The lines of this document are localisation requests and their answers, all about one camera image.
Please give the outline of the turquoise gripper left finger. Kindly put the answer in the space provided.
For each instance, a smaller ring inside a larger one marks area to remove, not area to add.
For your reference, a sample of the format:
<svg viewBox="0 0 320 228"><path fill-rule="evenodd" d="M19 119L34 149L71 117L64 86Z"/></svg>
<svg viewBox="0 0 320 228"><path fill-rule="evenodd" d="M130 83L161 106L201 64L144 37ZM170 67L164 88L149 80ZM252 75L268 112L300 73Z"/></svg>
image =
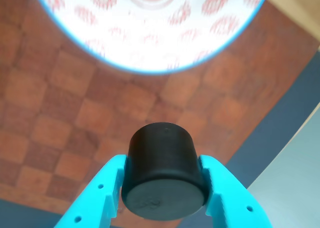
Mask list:
<svg viewBox="0 0 320 228"><path fill-rule="evenodd" d="M112 157L64 213L56 228L109 228L117 217L127 156Z"/></svg>

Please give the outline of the turquoise gripper right finger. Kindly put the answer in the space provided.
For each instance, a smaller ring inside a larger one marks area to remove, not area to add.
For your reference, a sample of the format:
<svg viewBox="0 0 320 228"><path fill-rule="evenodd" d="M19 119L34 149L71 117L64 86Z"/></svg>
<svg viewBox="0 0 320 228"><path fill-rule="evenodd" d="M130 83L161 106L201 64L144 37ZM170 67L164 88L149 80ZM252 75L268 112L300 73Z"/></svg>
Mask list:
<svg viewBox="0 0 320 228"><path fill-rule="evenodd" d="M222 163L209 155L198 159L209 188L205 214L214 228L272 227L258 201Z"/></svg>

